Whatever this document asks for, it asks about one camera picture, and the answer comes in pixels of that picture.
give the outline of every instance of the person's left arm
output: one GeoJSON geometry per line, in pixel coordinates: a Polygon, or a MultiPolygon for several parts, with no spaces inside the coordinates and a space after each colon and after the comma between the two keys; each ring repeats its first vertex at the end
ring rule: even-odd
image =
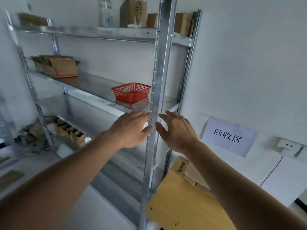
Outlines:
{"type": "Polygon", "coordinates": [[[143,111],[125,113],[77,153],[44,170],[0,201],[1,229],[55,229],[102,166],[123,147],[151,131],[143,111]]]}

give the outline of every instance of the red plastic basket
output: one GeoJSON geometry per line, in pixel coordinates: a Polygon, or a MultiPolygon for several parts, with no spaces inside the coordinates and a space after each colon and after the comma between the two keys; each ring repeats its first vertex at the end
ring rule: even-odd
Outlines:
{"type": "Polygon", "coordinates": [[[150,88],[151,86],[149,85],[133,82],[113,87],[112,90],[114,91],[116,99],[125,102],[135,102],[148,96],[150,88]]]}

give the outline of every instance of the white label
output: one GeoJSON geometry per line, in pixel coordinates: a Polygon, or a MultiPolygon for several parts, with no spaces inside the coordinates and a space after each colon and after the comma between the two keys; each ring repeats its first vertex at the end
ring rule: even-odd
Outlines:
{"type": "Polygon", "coordinates": [[[91,140],[90,137],[86,137],[86,138],[84,139],[85,143],[89,142],[90,140],[91,140]]]}
{"type": "Polygon", "coordinates": [[[256,131],[210,117],[202,139],[245,158],[257,136],[256,131]]]}

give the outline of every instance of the clear plastic jar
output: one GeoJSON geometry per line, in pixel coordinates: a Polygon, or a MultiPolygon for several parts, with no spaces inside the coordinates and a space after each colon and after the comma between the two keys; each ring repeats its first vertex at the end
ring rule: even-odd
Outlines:
{"type": "Polygon", "coordinates": [[[99,27],[113,27],[113,12],[111,0],[98,0],[99,27]]]}

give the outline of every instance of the forearm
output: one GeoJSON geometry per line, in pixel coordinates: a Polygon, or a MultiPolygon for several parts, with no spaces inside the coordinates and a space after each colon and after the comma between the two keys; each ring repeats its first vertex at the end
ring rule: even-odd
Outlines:
{"type": "Polygon", "coordinates": [[[54,229],[119,147],[102,133],[86,147],[43,171],[0,203],[4,229],[54,229]]]}
{"type": "Polygon", "coordinates": [[[306,229],[306,224],[205,144],[191,144],[187,158],[210,186],[238,230],[306,229]]]}

